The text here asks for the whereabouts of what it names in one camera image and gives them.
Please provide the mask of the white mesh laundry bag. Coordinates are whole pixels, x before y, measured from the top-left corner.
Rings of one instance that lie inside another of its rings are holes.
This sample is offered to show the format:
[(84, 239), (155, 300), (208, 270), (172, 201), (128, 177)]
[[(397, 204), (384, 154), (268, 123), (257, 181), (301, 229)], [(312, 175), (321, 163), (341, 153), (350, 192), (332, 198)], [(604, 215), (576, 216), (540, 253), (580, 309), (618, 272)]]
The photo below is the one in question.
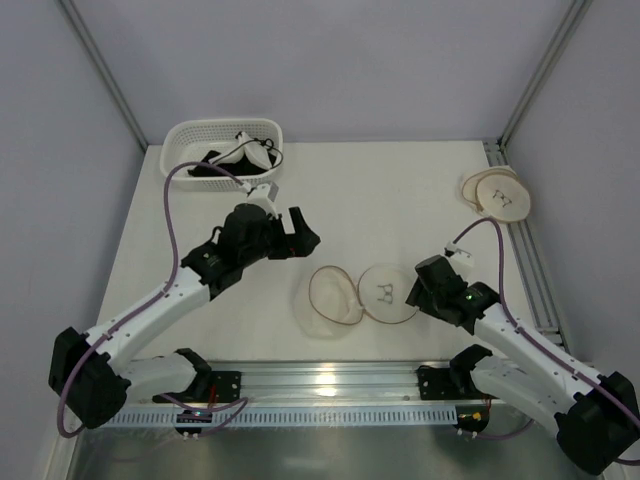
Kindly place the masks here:
[(400, 325), (417, 313), (406, 303), (412, 286), (413, 276), (398, 264), (374, 264), (358, 278), (337, 265), (324, 265), (298, 282), (293, 315), (306, 336), (321, 340), (342, 338), (366, 318)]

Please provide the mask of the white bra with black straps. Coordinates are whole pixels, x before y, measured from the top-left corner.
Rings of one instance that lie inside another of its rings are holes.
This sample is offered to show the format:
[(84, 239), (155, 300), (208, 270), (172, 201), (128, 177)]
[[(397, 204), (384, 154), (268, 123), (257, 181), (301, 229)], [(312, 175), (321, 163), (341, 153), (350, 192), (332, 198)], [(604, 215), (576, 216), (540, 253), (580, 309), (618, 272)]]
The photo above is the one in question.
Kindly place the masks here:
[(240, 131), (234, 140), (224, 143), (209, 162), (215, 165), (237, 164), (243, 159), (250, 165), (267, 171), (282, 163), (283, 154), (271, 138), (251, 137), (247, 132)]

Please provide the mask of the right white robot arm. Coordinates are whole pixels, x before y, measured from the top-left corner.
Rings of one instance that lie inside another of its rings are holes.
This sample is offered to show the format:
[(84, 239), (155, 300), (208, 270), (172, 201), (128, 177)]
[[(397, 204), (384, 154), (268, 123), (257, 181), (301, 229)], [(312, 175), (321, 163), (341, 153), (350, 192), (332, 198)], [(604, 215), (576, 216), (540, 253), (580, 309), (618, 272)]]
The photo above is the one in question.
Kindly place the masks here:
[(446, 256), (418, 263), (415, 272), (407, 304), (479, 340), (449, 362), (449, 382), (460, 395), (508, 403), (591, 475), (620, 462), (638, 441), (639, 407), (626, 377), (599, 373), (519, 323), (498, 292), (466, 282)]

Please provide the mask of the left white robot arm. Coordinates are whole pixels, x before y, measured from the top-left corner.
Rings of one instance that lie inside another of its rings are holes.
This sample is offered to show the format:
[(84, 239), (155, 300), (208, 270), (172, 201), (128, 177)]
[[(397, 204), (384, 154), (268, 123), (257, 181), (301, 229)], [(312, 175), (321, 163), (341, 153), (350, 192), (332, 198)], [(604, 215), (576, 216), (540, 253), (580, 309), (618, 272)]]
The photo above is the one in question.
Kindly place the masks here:
[(237, 284), (263, 259), (309, 256), (320, 243), (301, 210), (279, 214), (242, 203), (212, 236), (175, 262), (168, 280), (136, 305), (84, 333), (69, 327), (54, 341), (49, 385), (58, 395), (57, 423), (71, 411), (87, 429), (111, 420), (127, 403), (154, 397), (202, 401), (212, 385), (207, 361), (189, 348), (138, 361), (136, 355), (190, 312)]

